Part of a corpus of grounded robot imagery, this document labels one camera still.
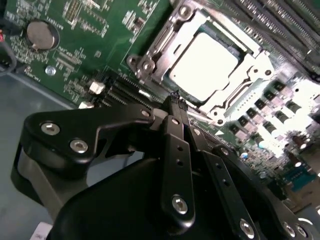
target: mounting screw hole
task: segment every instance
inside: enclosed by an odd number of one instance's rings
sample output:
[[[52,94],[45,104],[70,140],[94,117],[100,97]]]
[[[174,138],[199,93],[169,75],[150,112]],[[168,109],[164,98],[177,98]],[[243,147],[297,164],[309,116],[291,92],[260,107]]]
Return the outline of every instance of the mounting screw hole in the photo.
[[[223,179],[223,180],[222,180],[222,182],[223,182],[223,183],[224,183],[224,185],[226,185],[227,187],[229,187],[229,186],[230,186],[230,183],[229,183],[227,180]]]
[[[180,167],[183,167],[183,166],[184,166],[184,162],[181,161],[180,159],[177,159],[177,160],[176,160],[176,164],[178,164]]]
[[[271,72],[270,70],[267,70],[267,71],[265,71],[265,73],[264,73],[264,74],[265,74],[266,76],[270,76],[270,75],[271,75],[271,73],[272,73],[272,72]]]

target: silver screw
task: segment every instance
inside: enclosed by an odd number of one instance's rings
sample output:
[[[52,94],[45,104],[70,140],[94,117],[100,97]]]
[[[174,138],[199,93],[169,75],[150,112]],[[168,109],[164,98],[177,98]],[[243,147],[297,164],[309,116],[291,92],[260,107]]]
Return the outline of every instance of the silver screw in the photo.
[[[88,144],[80,139],[70,142],[70,148],[78,154],[84,154],[88,150]]]
[[[249,239],[253,239],[255,237],[254,229],[246,220],[240,220],[240,228]]]
[[[142,110],[141,111],[142,115],[145,116],[145,117],[150,117],[150,113],[145,111],[145,110]]]
[[[308,236],[307,235],[307,233],[306,233],[306,231],[300,226],[300,225],[296,225],[296,229],[298,230],[298,232],[302,235],[302,236],[304,236],[305,238]]]
[[[41,130],[45,134],[54,136],[60,132],[60,127],[52,122],[47,122],[41,125]]]
[[[175,118],[172,118],[172,122],[173,122],[174,124],[176,124],[176,125],[178,125],[178,124],[179,124],[178,120],[177,120],[177,119],[175,119]]]
[[[295,230],[287,223],[287,222],[284,222],[282,224],[284,230],[291,236],[291,237],[295,237],[296,236],[296,232]]]
[[[57,70],[54,66],[47,66],[44,71],[49,76],[54,76],[57,73]]]
[[[193,131],[194,131],[195,134],[197,134],[198,136],[200,136],[201,132],[200,132],[198,129],[194,128]]]
[[[260,172],[259,178],[260,179],[265,179],[267,177],[267,173],[265,171]]]
[[[179,14],[184,19],[187,19],[188,17],[190,17],[191,13],[192,13],[191,8],[187,5],[183,5],[179,9]]]
[[[174,196],[172,198],[172,206],[179,214],[186,214],[188,211],[188,205],[185,200],[179,196]]]
[[[148,70],[150,69],[150,65],[149,65],[149,63],[146,62],[146,61],[143,63],[142,67],[143,67],[143,69],[146,70],[146,71],[148,71]]]
[[[229,152],[228,152],[227,149],[225,149],[225,148],[222,147],[222,148],[221,148],[221,151],[223,152],[224,155],[227,155],[227,156],[229,155]]]

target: motherboard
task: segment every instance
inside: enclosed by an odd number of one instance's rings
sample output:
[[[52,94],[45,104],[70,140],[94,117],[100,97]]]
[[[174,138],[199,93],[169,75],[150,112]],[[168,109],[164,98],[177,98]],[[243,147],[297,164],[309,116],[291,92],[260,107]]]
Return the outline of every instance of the motherboard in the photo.
[[[0,9],[19,29],[4,38],[23,74],[79,108],[152,109],[179,94],[208,144],[237,151],[285,200],[320,176],[301,157],[320,141],[320,6],[310,2],[10,0]]]

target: black capacitor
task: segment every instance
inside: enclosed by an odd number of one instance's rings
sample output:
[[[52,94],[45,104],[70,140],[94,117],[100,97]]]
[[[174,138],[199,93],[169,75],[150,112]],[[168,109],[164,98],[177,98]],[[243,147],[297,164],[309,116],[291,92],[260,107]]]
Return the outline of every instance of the black capacitor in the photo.
[[[285,123],[286,120],[289,119],[287,115],[285,115],[282,111],[278,111],[275,114],[276,118],[279,119],[283,124]]]
[[[266,141],[264,140],[264,138],[262,136],[256,135],[253,139],[259,148],[261,148],[261,149],[266,148]]]
[[[298,168],[298,167],[300,167],[300,166],[302,165],[302,162],[301,162],[293,153],[289,152],[289,153],[287,154],[287,156],[288,156],[290,162],[291,162],[296,168]]]
[[[293,113],[297,113],[298,110],[302,109],[298,104],[293,101],[288,102],[287,108],[290,109]]]
[[[267,124],[264,125],[264,128],[274,137],[278,137],[279,136],[279,130],[272,125],[270,122],[268,122]]]
[[[307,144],[305,141],[299,136],[293,136],[292,141],[299,147],[299,149],[305,149]]]

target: black plastic bracket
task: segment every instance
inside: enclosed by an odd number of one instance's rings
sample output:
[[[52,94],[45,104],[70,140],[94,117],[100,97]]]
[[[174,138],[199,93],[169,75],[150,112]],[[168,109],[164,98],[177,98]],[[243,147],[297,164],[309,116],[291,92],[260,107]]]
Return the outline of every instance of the black plastic bracket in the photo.
[[[212,153],[225,163],[245,205],[250,206],[251,213],[255,213],[254,220],[259,222],[268,239],[306,239],[299,231],[298,217],[260,183],[235,152],[218,145],[212,149]],[[308,239],[313,239],[308,229],[304,231]]]
[[[138,104],[117,108],[41,112],[30,115],[25,120],[20,144],[31,159],[61,177],[80,178],[96,157],[101,135],[133,125],[150,126],[153,122],[151,111]],[[55,124],[58,133],[45,133],[42,126],[46,123]],[[70,147],[73,140],[84,141],[86,151],[74,151]]]
[[[195,221],[195,203],[189,144],[184,141],[184,125],[176,116],[164,121],[163,177],[161,208],[176,226],[172,234],[181,234]]]
[[[200,169],[202,169],[203,173],[208,173],[233,235],[244,240],[259,240],[260,236],[255,224],[223,160],[219,156],[208,152],[209,147],[206,139],[198,129],[190,127],[188,134],[190,135],[194,158],[203,162],[202,164],[200,163]]]

